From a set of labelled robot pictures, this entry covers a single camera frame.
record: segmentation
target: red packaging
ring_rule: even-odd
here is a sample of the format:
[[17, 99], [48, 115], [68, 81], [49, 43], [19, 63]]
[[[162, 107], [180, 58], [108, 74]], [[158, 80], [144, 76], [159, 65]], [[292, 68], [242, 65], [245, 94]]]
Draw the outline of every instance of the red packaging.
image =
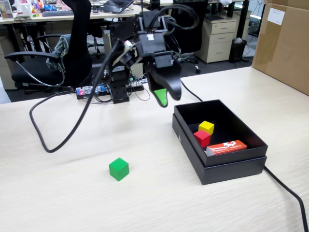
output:
[[218, 156], [224, 153], [247, 149], [247, 145], [239, 140], [208, 146], [206, 149], [207, 156]]

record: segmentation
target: keyboard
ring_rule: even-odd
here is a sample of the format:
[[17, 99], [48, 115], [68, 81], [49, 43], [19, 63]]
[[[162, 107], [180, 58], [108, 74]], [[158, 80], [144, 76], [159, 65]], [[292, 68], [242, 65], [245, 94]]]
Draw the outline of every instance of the keyboard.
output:
[[69, 15], [74, 15], [73, 11], [44, 11], [42, 13], [43, 17], [69, 16]]
[[125, 1], [115, 1], [115, 0], [109, 0], [106, 3], [104, 3], [104, 6], [115, 6], [115, 7], [127, 7], [128, 2]]

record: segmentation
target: red cube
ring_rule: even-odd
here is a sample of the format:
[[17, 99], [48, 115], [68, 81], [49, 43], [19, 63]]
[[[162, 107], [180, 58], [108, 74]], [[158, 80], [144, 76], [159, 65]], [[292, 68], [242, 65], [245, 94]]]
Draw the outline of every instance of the red cube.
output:
[[208, 146], [211, 141], [211, 135], [203, 130], [199, 130], [198, 132], [194, 133], [194, 136], [202, 148]]

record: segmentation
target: light wooden tabletop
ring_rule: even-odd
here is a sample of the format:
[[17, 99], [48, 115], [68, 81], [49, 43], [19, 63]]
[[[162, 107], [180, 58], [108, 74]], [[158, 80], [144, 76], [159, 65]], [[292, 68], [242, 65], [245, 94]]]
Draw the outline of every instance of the light wooden tabletop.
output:
[[[141, 12], [141, 7], [138, 5], [131, 5], [131, 9], [127, 8], [124, 11], [122, 11], [120, 14], [113, 14], [113, 13], [105, 13], [105, 12], [99, 12], [98, 14], [90, 14], [90, 19], [99, 19], [99, 18], [123, 18], [123, 17], [131, 17], [135, 14], [139, 14]], [[1, 24], [13, 24], [13, 23], [29, 23], [29, 22], [53, 22], [53, 21], [68, 21], [73, 20], [74, 16], [52, 16], [52, 17], [43, 17], [42, 14], [40, 14], [39, 17], [33, 17], [31, 20], [18, 20], [15, 21], [12, 19], [5, 19], [0, 18], [0, 25]]]
[[[308, 212], [309, 96], [251, 67], [183, 82], [205, 101], [220, 99], [268, 144], [267, 167]], [[298, 202], [265, 172], [201, 185], [172, 129], [173, 106], [197, 101], [184, 88], [167, 108], [134, 93], [130, 102], [90, 105], [53, 154], [29, 118], [38, 101], [0, 105], [1, 232], [303, 231]], [[68, 135], [83, 108], [72, 94], [35, 109], [49, 148]], [[130, 167], [120, 182], [108, 166], [118, 157]]]

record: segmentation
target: open box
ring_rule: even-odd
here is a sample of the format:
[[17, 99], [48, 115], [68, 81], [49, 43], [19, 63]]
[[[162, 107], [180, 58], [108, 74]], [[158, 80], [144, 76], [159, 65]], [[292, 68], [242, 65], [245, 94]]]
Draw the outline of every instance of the open box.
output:
[[[193, 133], [203, 121], [214, 124], [210, 145], [240, 140], [246, 150], [218, 156], [207, 156]], [[220, 100], [176, 105], [173, 114], [175, 130], [202, 184], [210, 184], [262, 172], [267, 145]]]

